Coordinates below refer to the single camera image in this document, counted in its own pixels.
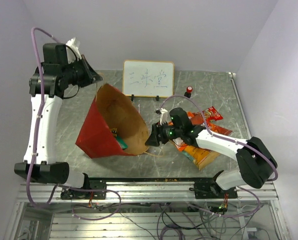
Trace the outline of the green white snack pack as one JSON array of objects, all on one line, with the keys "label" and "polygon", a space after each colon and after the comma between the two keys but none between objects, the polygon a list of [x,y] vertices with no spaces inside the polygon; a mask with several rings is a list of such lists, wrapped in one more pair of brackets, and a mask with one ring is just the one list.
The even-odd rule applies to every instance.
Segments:
[{"label": "green white snack pack", "polygon": [[120,147],[121,147],[123,150],[125,150],[125,149],[128,148],[127,143],[126,143],[120,136],[117,135],[117,136],[115,137],[115,139],[116,139],[116,141],[119,143]]}]

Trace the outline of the red paper bag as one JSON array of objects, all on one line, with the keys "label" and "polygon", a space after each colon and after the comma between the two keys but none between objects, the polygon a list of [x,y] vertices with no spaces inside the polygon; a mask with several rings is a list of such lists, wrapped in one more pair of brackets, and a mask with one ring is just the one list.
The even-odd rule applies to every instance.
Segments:
[{"label": "red paper bag", "polygon": [[[110,131],[112,128],[117,128],[117,135],[127,143],[127,149],[120,147]],[[160,154],[148,152],[149,147],[145,145],[148,137],[148,127],[130,97],[104,80],[91,102],[75,144],[91,159],[116,155],[164,156],[164,151]]]}]

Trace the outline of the red doritos chips bag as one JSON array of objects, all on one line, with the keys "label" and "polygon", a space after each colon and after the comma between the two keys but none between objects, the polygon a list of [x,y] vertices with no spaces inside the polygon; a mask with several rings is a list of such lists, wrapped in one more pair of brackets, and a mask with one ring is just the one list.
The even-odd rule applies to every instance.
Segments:
[{"label": "red doritos chips bag", "polygon": [[[203,118],[200,115],[196,115],[196,116],[192,117],[190,119],[190,121],[192,122],[193,125],[204,125]],[[224,127],[220,127],[220,126],[213,124],[211,122],[207,122],[207,125],[211,131],[216,132],[218,134],[229,136],[232,133],[232,130],[229,130]]]}]

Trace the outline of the orange kettle chips bag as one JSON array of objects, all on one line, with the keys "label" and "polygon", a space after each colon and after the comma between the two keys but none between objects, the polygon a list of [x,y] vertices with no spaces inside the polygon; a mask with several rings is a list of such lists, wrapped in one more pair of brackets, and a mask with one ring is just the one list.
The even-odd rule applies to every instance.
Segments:
[{"label": "orange kettle chips bag", "polygon": [[186,146],[182,153],[193,162],[199,171],[211,164],[220,154],[208,149]]}]

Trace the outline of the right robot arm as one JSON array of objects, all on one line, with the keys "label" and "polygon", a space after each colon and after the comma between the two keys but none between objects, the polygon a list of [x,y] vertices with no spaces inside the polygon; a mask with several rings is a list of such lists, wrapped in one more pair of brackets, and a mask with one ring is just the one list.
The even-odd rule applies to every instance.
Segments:
[{"label": "right robot arm", "polygon": [[146,146],[157,147],[170,140],[181,139],[186,145],[215,151],[238,163],[238,169],[224,170],[213,177],[209,192],[220,198],[227,190],[249,185],[260,189],[277,176],[277,162],[258,137],[239,139],[211,131],[205,124],[193,124],[180,107],[160,109],[160,121],[152,124]]}]

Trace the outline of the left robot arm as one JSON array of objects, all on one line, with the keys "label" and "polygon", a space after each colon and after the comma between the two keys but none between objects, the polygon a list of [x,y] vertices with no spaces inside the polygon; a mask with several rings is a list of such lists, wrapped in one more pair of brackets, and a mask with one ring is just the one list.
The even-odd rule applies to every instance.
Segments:
[{"label": "left robot arm", "polygon": [[80,198],[90,195],[91,186],[85,174],[74,171],[67,162],[59,162],[55,152],[56,123],[64,92],[70,86],[83,88],[102,77],[79,52],[75,38],[67,43],[43,45],[42,70],[35,70],[29,80],[32,118],[26,153],[21,163],[14,165],[16,175],[33,183],[61,184],[73,187]]}]

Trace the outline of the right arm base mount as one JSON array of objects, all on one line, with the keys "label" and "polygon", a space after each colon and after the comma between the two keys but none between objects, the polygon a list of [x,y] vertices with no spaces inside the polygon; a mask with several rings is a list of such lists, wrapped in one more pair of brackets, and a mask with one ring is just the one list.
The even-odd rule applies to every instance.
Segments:
[{"label": "right arm base mount", "polygon": [[203,179],[194,182],[189,191],[193,192],[195,199],[236,199],[238,197],[235,187],[228,190],[221,189],[213,180]]}]

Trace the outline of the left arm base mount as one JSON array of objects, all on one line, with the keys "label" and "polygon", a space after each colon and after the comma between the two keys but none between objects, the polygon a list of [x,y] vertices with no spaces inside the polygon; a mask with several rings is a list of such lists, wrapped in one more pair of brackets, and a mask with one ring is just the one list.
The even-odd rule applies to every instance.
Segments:
[{"label": "left arm base mount", "polygon": [[106,198],[106,182],[103,182],[102,180],[91,180],[90,189],[92,190],[90,195],[93,200],[104,200]]}]

